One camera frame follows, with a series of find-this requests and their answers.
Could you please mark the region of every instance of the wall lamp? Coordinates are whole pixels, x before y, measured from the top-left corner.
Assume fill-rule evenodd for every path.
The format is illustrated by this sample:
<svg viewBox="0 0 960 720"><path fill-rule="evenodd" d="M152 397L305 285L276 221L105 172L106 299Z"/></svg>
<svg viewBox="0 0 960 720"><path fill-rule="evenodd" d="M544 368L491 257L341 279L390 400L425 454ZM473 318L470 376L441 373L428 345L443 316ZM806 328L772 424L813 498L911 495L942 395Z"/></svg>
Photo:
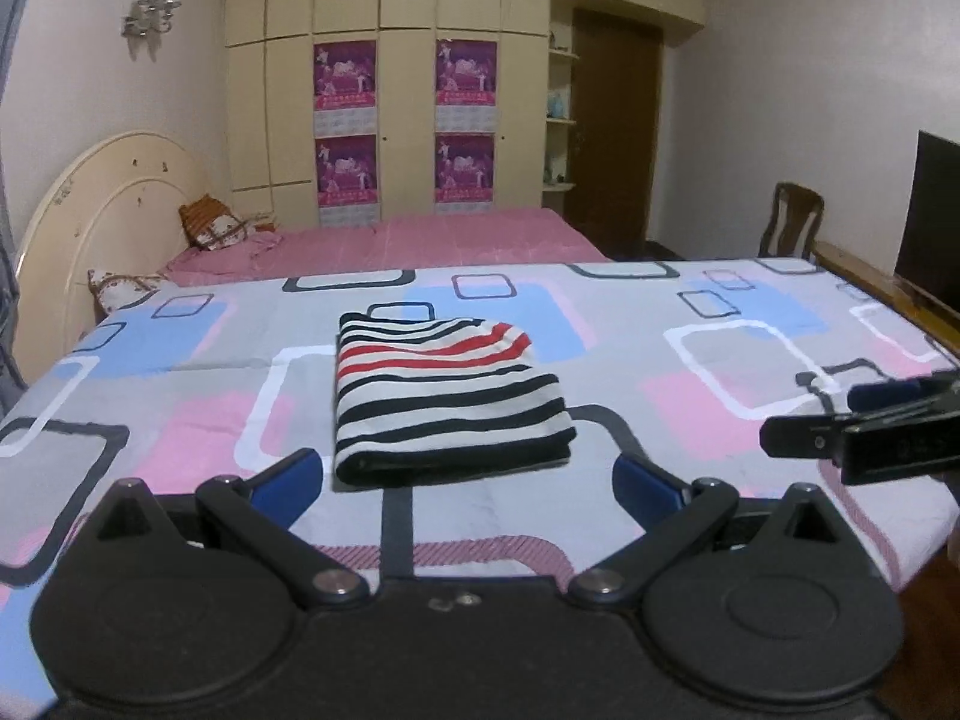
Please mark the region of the wall lamp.
<svg viewBox="0 0 960 720"><path fill-rule="evenodd" d="M146 38L151 31L169 32L173 27L174 8L180 4L181 0L137 0L131 15L124 17L120 34L125 38Z"/></svg>

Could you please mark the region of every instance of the pink bedding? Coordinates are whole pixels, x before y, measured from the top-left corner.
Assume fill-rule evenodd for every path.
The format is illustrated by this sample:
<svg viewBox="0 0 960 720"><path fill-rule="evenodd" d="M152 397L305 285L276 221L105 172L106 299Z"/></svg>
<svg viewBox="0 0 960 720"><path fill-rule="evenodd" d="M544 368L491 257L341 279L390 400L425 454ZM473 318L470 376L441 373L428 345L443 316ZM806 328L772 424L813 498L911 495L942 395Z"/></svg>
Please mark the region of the pink bedding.
<svg viewBox="0 0 960 720"><path fill-rule="evenodd" d="M429 215L373 227L256 233L218 251L189 248L162 271L181 287L318 274L453 265L607 262L584 236L545 208Z"/></svg>

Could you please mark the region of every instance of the television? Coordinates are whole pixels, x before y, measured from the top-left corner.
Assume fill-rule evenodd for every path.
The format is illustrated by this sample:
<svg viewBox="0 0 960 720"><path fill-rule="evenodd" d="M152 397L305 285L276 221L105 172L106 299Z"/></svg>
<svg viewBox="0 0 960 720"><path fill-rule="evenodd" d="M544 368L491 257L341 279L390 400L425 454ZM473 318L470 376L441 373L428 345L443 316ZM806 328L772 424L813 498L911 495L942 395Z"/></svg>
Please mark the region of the television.
<svg viewBox="0 0 960 720"><path fill-rule="evenodd" d="M960 314L960 146L920 132L896 276Z"/></svg>

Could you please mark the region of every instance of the cream headboard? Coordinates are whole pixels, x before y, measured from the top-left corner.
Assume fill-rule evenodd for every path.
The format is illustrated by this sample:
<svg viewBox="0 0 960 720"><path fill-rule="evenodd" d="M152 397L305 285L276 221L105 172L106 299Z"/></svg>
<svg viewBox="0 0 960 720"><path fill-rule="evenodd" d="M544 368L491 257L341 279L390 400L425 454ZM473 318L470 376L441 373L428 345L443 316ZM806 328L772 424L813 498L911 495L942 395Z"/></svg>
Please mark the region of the cream headboard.
<svg viewBox="0 0 960 720"><path fill-rule="evenodd" d="M64 171L37 207L16 258L13 356L28 382L96 323L86 272L156 272L187 247L176 209L207 190L199 161L152 132L98 143Z"/></svg>

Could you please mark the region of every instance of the wooden chair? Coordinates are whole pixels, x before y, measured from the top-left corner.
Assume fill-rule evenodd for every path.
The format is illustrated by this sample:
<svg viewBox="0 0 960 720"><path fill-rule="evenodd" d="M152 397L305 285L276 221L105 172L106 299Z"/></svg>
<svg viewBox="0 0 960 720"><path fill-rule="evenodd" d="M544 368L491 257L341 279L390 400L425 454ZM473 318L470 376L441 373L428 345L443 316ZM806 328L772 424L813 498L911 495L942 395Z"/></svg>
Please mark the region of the wooden chair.
<svg viewBox="0 0 960 720"><path fill-rule="evenodd" d="M771 244L774 244L774 234L781 226L781 234L776 237L775 247L771 250ZM803 257L810 258L810 250L813 247L813 239L817 236L817 230L820 229L820 222L824 218L824 199L807 187L799 184L781 183L774 189L774 207L770 215L770 223L763 231L763 237L760 239L761 257ZM803 248L798 251L800 235L806 228L806 237L803 239Z"/></svg>

